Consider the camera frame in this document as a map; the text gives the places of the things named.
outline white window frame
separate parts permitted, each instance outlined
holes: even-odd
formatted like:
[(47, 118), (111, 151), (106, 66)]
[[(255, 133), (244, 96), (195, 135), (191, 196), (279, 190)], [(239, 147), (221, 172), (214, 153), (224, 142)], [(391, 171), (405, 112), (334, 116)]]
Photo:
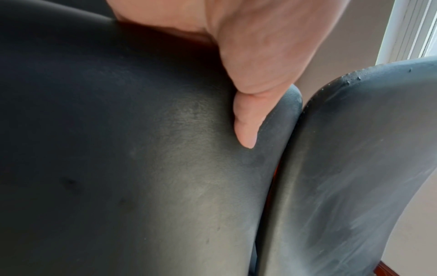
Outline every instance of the white window frame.
[(395, 0), (376, 64), (426, 56), (436, 21), (437, 0)]

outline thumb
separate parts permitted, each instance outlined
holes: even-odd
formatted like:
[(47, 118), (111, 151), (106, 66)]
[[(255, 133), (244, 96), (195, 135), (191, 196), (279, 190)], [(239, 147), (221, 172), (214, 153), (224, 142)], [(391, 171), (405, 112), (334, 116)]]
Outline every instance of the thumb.
[(255, 94), (237, 92), (234, 99), (234, 130), (244, 147), (251, 149), (255, 146), (259, 127), (291, 84), (291, 82), (285, 82)]

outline human hand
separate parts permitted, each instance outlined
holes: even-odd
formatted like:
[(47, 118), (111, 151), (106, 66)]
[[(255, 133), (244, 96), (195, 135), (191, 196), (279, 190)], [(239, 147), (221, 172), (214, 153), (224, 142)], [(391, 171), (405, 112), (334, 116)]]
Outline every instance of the human hand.
[(349, 0), (107, 0), (121, 20), (216, 43), (238, 91), (234, 129), (253, 148), (259, 127), (303, 73)]

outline reddish-brown wood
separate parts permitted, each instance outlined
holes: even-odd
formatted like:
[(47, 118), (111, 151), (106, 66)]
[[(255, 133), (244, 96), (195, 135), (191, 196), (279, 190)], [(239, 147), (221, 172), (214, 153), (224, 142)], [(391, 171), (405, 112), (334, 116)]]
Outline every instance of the reddish-brown wood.
[(376, 276), (399, 276), (391, 268), (389, 268), (385, 263), (380, 262), (378, 267), (375, 269)]

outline hand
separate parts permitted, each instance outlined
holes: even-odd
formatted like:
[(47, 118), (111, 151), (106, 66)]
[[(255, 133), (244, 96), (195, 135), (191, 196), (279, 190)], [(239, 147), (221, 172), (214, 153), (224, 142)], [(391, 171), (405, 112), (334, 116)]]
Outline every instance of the hand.
[(349, 0), (108, 0), (116, 16), (216, 43), (238, 89), (234, 129), (253, 148), (258, 129), (303, 73)]

